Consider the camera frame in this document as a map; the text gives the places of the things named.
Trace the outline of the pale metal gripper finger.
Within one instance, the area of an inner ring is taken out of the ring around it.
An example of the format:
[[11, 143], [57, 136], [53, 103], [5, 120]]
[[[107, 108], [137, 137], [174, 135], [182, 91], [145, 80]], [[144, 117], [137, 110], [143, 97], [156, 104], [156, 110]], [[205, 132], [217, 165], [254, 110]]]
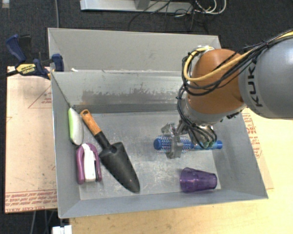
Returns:
[[168, 159], [180, 158], [183, 150], [183, 143], [179, 136], [174, 136], [171, 140], [170, 151], [166, 153]]
[[161, 128], [163, 136], [172, 137], [176, 135], [177, 130], [174, 122], [168, 122], [165, 126]]

